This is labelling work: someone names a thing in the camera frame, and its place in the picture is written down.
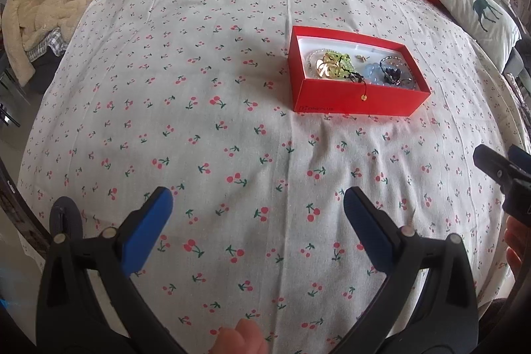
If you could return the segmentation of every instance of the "screw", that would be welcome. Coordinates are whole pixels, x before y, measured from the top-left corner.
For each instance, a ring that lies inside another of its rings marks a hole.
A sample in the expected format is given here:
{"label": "screw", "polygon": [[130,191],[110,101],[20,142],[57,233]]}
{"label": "screw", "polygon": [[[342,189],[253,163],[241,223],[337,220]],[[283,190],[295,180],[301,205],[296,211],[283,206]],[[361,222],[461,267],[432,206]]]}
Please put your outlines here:
{"label": "screw", "polygon": [[102,237],[104,239],[112,239],[116,235],[116,228],[107,227],[102,231]]}
{"label": "screw", "polygon": [[411,228],[410,226],[403,226],[400,228],[400,231],[406,237],[413,237],[415,235],[415,230]]}
{"label": "screw", "polygon": [[64,233],[59,233],[55,235],[54,242],[57,244],[61,244],[66,240],[66,235]]}
{"label": "screw", "polygon": [[458,245],[461,243],[461,236],[459,234],[452,233],[450,234],[450,241]]}
{"label": "screw", "polygon": [[13,185],[11,184],[11,182],[8,180],[7,181],[7,184],[9,185],[9,189],[11,190],[12,193],[16,193],[15,192],[15,188],[13,188]]}

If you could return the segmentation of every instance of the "finger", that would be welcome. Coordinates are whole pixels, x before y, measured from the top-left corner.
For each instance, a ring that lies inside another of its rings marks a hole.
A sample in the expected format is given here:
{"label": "finger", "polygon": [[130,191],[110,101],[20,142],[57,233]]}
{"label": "finger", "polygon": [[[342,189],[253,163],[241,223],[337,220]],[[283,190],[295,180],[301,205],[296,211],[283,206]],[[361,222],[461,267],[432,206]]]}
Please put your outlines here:
{"label": "finger", "polygon": [[258,350],[258,354],[267,354],[267,342],[266,342],[266,340],[262,341],[262,344],[260,345],[260,348]]}
{"label": "finger", "polygon": [[529,228],[522,224],[519,220],[513,216],[507,218],[506,228],[520,239],[520,242],[525,245]]}
{"label": "finger", "polygon": [[242,335],[245,341],[246,352],[254,354],[260,349],[264,336],[252,319],[240,319],[236,326],[236,331]]}
{"label": "finger", "polygon": [[518,255],[516,255],[516,252],[509,248],[507,250],[507,263],[509,264],[509,267],[512,270],[512,273],[514,277],[518,277],[518,274],[520,272],[520,268],[522,267],[522,261],[518,258]]}
{"label": "finger", "polygon": [[212,354],[244,354],[243,336],[233,328],[222,328],[212,347]]}
{"label": "finger", "polygon": [[504,239],[507,246],[513,249],[520,259],[524,258],[526,246],[525,243],[521,242],[520,237],[517,237],[512,231],[507,230]]}

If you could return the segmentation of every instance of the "pillow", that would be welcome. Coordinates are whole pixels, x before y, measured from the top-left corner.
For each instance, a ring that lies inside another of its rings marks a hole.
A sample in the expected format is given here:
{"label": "pillow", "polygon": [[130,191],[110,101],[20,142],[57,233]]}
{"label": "pillow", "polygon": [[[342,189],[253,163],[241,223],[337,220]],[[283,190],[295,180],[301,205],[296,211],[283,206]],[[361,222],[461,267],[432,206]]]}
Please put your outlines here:
{"label": "pillow", "polygon": [[457,23],[474,38],[498,71],[503,71],[509,54],[521,39],[511,17],[493,0],[440,0]]}

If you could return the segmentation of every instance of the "deer print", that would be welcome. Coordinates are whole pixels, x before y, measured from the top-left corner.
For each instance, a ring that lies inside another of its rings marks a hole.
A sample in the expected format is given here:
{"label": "deer print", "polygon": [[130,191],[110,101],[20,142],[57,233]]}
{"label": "deer print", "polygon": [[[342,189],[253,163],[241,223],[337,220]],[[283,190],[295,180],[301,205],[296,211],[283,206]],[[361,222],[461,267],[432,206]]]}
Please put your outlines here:
{"label": "deer print", "polygon": [[478,20],[480,22],[480,26],[485,32],[488,32],[488,31],[483,26],[483,23],[481,21],[482,17],[484,17],[486,20],[488,20],[488,21],[490,21],[492,23],[496,23],[495,20],[491,20],[491,19],[489,19],[487,17],[487,15],[485,14],[485,9],[488,8],[491,11],[492,15],[496,18],[496,20],[500,19],[500,17],[498,17],[496,15],[496,13],[501,14],[500,11],[498,11],[497,9],[492,7],[486,0],[475,0],[474,4],[472,5],[472,8],[474,9],[474,11],[476,11],[476,13],[478,15]]}

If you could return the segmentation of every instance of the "bedsheet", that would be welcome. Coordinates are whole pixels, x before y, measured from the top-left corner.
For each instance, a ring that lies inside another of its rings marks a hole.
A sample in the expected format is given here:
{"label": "bedsheet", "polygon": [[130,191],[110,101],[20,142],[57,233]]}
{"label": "bedsheet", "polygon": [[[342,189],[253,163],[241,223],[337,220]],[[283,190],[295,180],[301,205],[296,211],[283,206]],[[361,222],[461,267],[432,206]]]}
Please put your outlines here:
{"label": "bedsheet", "polygon": [[[408,118],[293,113],[294,24],[404,43],[431,97]],[[472,153],[524,146],[523,130],[466,34],[405,0],[94,0],[43,98],[19,189],[45,225],[70,196],[95,236],[168,187],[174,212],[132,280],[179,343],[206,352],[244,318],[273,353],[318,354],[384,279],[344,217],[352,185],[398,226],[460,234],[479,305],[497,295],[503,197]]]}

